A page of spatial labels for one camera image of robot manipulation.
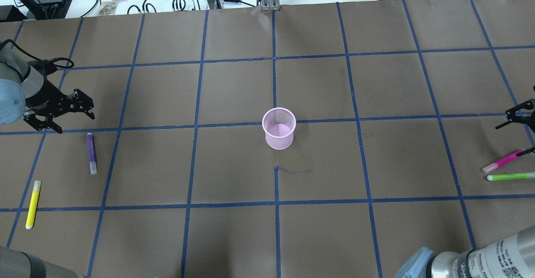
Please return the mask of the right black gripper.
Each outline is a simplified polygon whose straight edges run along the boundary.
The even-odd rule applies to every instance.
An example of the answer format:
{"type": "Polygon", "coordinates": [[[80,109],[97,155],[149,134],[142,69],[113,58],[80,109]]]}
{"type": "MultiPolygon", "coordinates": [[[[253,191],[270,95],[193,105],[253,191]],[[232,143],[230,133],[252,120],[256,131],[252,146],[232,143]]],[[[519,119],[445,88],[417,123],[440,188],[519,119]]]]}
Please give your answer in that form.
{"type": "MultiPolygon", "coordinates": [[[[528,99],[527,101],[520,103],[506,111],[506,122],[495,127],[495,129],[501,129],[512,123],[519,123],[526,125],[532,132],[535,131],[535,100],[533,98],[528,99]]],[[[528,149],[518,150],[516,156],[522,157],[530,153],[535,152],[535,147],[528,149]]]]}

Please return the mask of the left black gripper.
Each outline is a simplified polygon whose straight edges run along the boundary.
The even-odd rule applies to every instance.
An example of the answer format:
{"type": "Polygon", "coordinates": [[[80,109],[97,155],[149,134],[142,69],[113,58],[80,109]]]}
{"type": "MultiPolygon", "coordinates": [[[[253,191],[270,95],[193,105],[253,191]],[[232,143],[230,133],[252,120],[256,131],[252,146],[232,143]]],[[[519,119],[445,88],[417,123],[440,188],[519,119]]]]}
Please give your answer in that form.
{"type": "Polygon", "coordinates": [[[23,114],[23,120],[36,131],[51,129],[58,134],[63,133],[54,118],[69,112],[81,112],[95,120],[94,101],[78,88],[66,95],[54,84],[44,84],[35,95],[25,99],[25,106],[28,109],[23,114]],[[40,120],[38,116],[44,117],[44,120],[40,120]]]}

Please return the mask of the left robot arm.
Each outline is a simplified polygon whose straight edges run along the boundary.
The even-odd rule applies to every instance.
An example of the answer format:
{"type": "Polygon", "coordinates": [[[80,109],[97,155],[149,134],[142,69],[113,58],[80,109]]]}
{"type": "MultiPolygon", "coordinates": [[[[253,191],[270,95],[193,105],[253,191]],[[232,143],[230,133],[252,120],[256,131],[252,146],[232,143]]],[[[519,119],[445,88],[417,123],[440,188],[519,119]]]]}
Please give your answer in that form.
{"type": "MultiPolygon", "coordinates": [[[[70,69],[74,62],[65,57],[39,59],[27,54],[14,40],[1,43],[0,106],[1,124],[8,125],[23,119],[36,131],[51,129],[61,134],[62,128],[54,119],[67,113],[84,113],[94,119],[94,102],[76,88],[66,95],[48,80],[58,69],[70,69]]],[[[2,278],[81,278],[82,274],[57,266],[26,252],[1,247],[2,278]]]]}

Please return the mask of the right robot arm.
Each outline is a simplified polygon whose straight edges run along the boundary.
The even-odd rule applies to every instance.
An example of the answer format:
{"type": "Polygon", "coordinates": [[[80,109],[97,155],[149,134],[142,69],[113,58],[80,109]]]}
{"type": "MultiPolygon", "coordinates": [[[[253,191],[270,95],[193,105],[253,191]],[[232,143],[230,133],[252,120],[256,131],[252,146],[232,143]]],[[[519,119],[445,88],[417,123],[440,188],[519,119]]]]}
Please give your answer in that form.
{"type": "MultiPolygon", "coordinates": [[[[509,124],[526,125],[534,133],[534,99],[528,99],[506,111],[506,122],[497,126],[501,129],[509,124]],[[519,115],[520,111],[532,112],[519,115]]],[[[518,150],[499,161],[483,168],[491,173],[504,164],[521,156],[534,154],[534,147],[518,150]]],[[[512,181],[534,179],[534,172],[487,175],[487,181],[512,181]]],[[[462,254],[442,252],[437,255],[428,247],[416,251],[400,268],[395,278],[533,278],[535,276],[535,227],[497,240],[481,248],[462,254]]]]}

